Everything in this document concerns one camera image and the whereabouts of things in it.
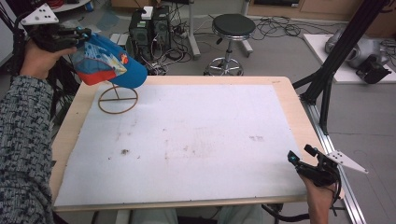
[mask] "hand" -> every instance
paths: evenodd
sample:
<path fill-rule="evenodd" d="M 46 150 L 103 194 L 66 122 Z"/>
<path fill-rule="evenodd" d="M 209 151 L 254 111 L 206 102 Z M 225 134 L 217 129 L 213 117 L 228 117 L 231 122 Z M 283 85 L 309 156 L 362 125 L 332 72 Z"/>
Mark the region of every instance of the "hand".
<path fill-rule="evenodd" d="M 26 43 L 24 62 L 20 71 L 23 76 L 31 76 L 39 79 L 46 79 L 49 70 L 55 65 L 56 61 L 63 55 L 76 52 L 76 47 L 63 49 L 56 52 L 48 52 L 40 49 L 32 39 Z"/>
<path fill-rule="evenodd" d="M 308 212 L 312 224 L 328 223 L 329 209 L 332 206 L 332 196 L 335 191 L 335 185 L 319 188 L 314 183 L 300 175 L 307 190 Z"/>

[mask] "black pole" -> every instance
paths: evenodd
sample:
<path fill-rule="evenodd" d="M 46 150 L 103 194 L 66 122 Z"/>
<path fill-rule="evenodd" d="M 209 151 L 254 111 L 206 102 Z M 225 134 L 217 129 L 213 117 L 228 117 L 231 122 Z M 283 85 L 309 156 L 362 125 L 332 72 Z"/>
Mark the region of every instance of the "black pole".
<path fill-rule="evenodd" d="M 301 100 L 311 105 L 316 103 L 316 100 L 323 92 L 319 125 L 325 134 L 328 134 L 327 118 L 332 79 L 334 78 L 335 72 L 347 58 L 349 52 L 356 46 L 370 24 L 378 16 L 386 2 L 387 0 L 364 0 L 319 70 L 293 83 L 294 89 L 311 83 L 306 92 L 301 94 Z"/>

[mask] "stool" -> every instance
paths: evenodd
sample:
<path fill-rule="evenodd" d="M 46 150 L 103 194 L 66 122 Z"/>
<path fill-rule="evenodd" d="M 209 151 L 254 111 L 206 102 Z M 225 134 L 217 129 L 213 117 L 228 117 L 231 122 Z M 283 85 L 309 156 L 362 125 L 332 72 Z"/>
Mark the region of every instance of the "stool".
<path fill-rule="evenodd" d="M 228 39 L 225 57 L 213 60 L 205 69 L 204 75 L 210 76 L 242 76 L 244 69 L 242 64 L 231 58 L 233 52 L 233 42 L 249 39 L 253 36 L 256 24 L 253 20 L 241 14 L 224 14 L 217 16 L 212 23 L 213 32 L 220 36 L 217 44 L 222 39 Z"/>

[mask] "patterned sleeve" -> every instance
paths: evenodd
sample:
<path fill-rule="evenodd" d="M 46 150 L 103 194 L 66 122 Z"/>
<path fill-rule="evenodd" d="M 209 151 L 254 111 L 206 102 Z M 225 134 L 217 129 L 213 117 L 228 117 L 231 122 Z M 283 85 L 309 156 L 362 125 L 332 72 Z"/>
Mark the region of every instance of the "patterned sleeve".
<path fill-rule="evenodd" d="M 50 105 L 43 80 L 15 77 L 0 104 L 0 223 L 52 223 Z"/>

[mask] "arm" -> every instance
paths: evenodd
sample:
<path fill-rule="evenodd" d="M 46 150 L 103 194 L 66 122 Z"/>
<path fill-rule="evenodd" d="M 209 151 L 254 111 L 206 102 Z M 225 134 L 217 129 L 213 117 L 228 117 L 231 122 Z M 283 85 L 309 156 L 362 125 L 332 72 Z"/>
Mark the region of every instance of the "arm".
<path fill-rule="evenodd" d="M 51 223 L 50 104 L 44 79 L 59 57 L 33 41 L 25 48 L 21 76 L 0 104 L 0 222 Z"/>
<path fill-rule="evenodd" d="M 332 191 L 334 186 L 318 188 L 314 183 L 300 175 L 307 189 L 308 213 L 311 224 L 327 224 L 329 222 L 329 209 L 332 206 Z"/>

